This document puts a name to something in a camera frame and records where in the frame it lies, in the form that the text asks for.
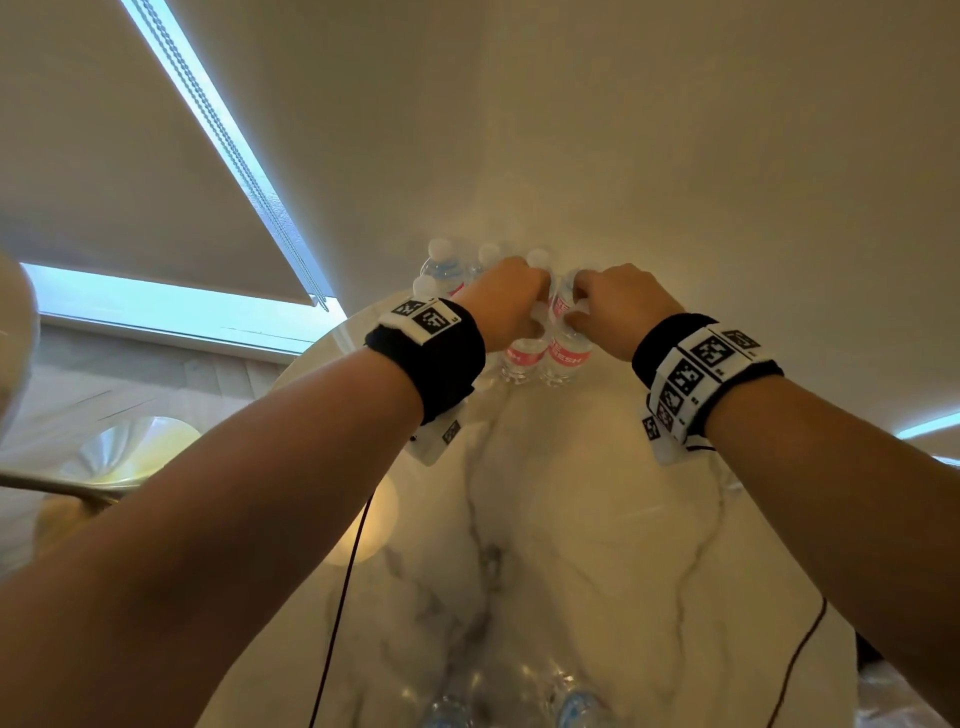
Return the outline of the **blue label water bottle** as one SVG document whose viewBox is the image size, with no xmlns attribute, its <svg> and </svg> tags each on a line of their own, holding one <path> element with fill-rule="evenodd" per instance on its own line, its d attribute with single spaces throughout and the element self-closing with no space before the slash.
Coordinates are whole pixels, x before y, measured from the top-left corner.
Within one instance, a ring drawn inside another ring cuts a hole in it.
<svg viewBox="0 0 960 728">
<path fill-rule="evenodd" d="M 595 692 L 572 675 L 556 673 L 546 692 L 551 728 L 615 728 L 609 709 Z"/>
<path fill-rule="evenodd" d="M 417 728 L 474 728 L 474 713 L 465 699 L 442 695 L 424 709 Z"/>
<path fill-rule="evenodd" d="M 428 241 L 428 256 L 419 274 L 436 282 L 439 295 L 454 296 L 466 281 L 462 257 L 457 246 L 448 238 L 434 237 Z"/>
</svg>

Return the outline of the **black wristband with marker tags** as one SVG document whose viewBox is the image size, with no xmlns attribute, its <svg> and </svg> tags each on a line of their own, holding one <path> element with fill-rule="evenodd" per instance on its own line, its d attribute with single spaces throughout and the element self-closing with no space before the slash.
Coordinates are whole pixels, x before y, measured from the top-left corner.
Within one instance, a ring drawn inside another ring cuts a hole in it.
<svg viewBox="0 0 960 728">
<path fill-rule="evenodd" d="M 426 426 L 474 393 L 486 346 L 474 317 L 440 297 L 408 297 L 382 314 L 365 345 L 390 359 L 413 383 Z"/>
<path fill-rule="evenodd" d="M 733 388 L 770 377 L 780 365 L 740 329 L 700 313 L 677 313 L 655 325 L 630 360 L 647 387 L 645 424 L 659 438 L 696 449 L 707 441 L 706 420 Z"/>
</svg>

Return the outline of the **red label water bottle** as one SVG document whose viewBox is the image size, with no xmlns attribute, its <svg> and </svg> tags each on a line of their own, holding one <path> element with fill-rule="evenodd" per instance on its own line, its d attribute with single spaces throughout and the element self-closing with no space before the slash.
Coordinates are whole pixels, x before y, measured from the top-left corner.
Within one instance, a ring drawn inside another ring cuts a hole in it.
<svg viewBox="0 0 960 728">
<path fill-rule="evenodd" d="M 570 270 L 558 280 L 557 286 L 548 304 L 548 345 L 541 365 L 539 377 L 549 387 L 561 387 L 570 383 L 592 354 L 593 343 L 587 336 L 569 333 L 565 328 L 568 275 L 580 266 Z"/>
<path fill-rule="evenodd" d="M 546 271 L 549 286 L 545 301 L 534 304 L 533 319 L 540 326 L 539 335 L 518 339 L 500 354 L 500 375 L 507 383 L 523 384 L 531 380 L 545 357 L 548 345 L 548 304 L 555 289 L 555 274 L 551 253 L 547 249 L 531 249 L 526 255 L 529 267 Z"/>
</svg>

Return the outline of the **person's right hand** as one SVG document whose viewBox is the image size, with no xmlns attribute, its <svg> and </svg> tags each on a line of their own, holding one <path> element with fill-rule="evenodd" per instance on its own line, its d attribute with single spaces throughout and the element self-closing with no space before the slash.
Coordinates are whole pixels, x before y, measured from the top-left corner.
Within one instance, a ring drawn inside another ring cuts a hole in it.
<svg viewBox="0 0 960 728">
<path fill-rule="evenodd" d="M 605 336 L 586 336 L 610 356 L 631 362 L 643 339 L 654 328 L 687 310 L 659 284 L 652 273 L 633 264 L 604 270 L 593 310 L 601 309 Z"/>
</svg>

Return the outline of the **person's left forearm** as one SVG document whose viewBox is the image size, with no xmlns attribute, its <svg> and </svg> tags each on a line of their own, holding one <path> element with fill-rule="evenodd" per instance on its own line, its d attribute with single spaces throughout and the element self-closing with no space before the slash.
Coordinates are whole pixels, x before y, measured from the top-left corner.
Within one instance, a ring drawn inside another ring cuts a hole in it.
<svg viewBox="0 0 960 728">
<path fill-rule="evenodd" d="M 0 584 L 0 728 L 194 728 L 423 400 L 363 347 L 258 399 Z"/>
</svg>

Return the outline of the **beige roller blind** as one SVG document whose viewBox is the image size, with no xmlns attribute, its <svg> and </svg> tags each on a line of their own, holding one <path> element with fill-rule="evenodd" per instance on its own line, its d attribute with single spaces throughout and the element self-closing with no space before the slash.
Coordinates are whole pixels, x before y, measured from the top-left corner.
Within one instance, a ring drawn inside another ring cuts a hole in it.
<svg viewBox="0 0 960 728">
<path fill-rule="evenodd" d="M 318 303 L 123 0 L 0 0 L 0 250 L 22 263 Z"/>
</svg>

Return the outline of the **beige chair with metal frame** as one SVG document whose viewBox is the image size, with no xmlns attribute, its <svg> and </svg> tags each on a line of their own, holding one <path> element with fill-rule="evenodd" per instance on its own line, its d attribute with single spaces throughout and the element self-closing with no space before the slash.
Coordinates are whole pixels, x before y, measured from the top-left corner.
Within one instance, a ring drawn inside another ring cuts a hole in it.
<svg viewBox="0 0 960 728">
<path fill-rule="evenodd" d="M 200 436 L 141 408 L 127 342 L 42 325 L 25 269 L 0 250 L 0 579 L 135 491 Z"/>
</svg>

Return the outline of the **person's left hand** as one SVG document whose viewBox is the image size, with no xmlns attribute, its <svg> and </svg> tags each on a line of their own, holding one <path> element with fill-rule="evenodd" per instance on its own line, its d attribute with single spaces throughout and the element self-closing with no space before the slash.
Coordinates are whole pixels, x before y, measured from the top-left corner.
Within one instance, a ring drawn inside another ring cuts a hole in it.
<svg viewBox="0 0 960 728">
<path fill-rule="evenodd" d="M 452 298 L 472 317 L 487 354 L 499 353 L 522 339 L 524 306 L 530 301 L 524 262 L 517 256 L 503 258 Z"/>
</svg>

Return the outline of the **person's right forearm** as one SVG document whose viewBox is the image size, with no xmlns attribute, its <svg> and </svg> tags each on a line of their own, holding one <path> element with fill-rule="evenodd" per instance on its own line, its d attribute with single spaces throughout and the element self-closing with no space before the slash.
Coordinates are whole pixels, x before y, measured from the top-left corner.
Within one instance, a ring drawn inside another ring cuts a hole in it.
<svg viewBox="0 0 960 728">
<path fill-rule="evenodd" d="M 960 728 L 960 470 L 778 375 L 704 429 L 827 602 Z"/>
</svg>

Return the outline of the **window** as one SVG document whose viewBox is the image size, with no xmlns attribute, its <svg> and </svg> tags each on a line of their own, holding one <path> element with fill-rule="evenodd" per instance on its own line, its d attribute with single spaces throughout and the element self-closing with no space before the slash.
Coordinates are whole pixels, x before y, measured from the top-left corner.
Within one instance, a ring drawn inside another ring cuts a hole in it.
<svg viewBox="0 0 960 728">
<path fill-rule="evenodd" d="M 89 327 L 117 335 L 156 338 L 187 348 L 284 361 L 347 320 L 321 265 L 298 230 L 254 150 L 175 18 L 172 0 L 123 0 L 190 107 L 222 143 L 222 155 L 241 167 L 251 197 L 275 204 L 322 298 L 306 304 L 84 273 L 22 263 L 41 317 L 51 324 Z"/>
</svg>

